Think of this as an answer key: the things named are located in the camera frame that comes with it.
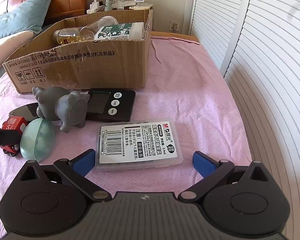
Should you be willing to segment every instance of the mint green plastic egg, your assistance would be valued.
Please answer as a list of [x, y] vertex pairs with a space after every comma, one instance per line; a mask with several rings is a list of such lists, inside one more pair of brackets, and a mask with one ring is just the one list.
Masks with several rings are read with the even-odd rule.
[[52, 122], [37, 118], [26, 126], [20, 141], [20, 152], [26, 160], [40, 162], [51, 153], [55, 138]]

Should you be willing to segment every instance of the bed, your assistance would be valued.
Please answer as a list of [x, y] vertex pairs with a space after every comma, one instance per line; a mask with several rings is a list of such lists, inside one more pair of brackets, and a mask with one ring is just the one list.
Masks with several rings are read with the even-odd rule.
[[[236, 165], [249, 165], [251, 155], [245, 129], [231, 92], [203, 46], [190, 36], [169, 37], [153, 33], [147, 83], [136, 91], [132, 120], [172, 118], [176, 125], [183, 162], [165, 168], [117, 172], [93, 169], [87, 178], [112, 195], [116, 191], [172, 191], [179, 194], [202, 179], [192, 166], [193, 152], [228, 159]], [[8, 113], [35, 102], [33, 95], [17, 93], [7, 74], [0, 78], [0, 127]], [[57, 143], [41, 164], [60, 158], [72, 159], [96, 148], [97, 123], [72, 128], [69, 134], [57, 132]], [[10, 157], [0, 149], [0, 199], [23, 166], [21, 155]], [[5, 230], [0, 221], [0, 237]]]

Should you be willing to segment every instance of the white container with green label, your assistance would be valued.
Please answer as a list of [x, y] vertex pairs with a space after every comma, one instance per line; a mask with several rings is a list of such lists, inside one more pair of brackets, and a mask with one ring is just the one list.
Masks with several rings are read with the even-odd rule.
[[104, 26], [95, 35], [95, 40], [141, 40], [145, 32], [143, 22], [122, 23]]

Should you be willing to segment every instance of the blue gripper pad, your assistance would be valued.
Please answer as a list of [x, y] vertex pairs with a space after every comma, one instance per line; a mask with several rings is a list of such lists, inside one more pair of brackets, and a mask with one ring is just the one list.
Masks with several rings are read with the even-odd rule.
[[192, 156], [192, 165], [204, 178], [214, 172], [220, 166], [219, 162], [208, 157], [200, 151], [194, 152]]
[[95, 166], [95, 158], [96, 151], [89, 149], [69, 161], [69, 163], [74, 171], [85, 177]]

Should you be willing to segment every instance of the teal pillow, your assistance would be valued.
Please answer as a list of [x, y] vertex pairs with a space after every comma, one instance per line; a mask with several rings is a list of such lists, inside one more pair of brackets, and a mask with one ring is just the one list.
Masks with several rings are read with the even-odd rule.
[[21, 31], [39, 33], [51, 0], [26, 0], [0, 15], [0, 39]]

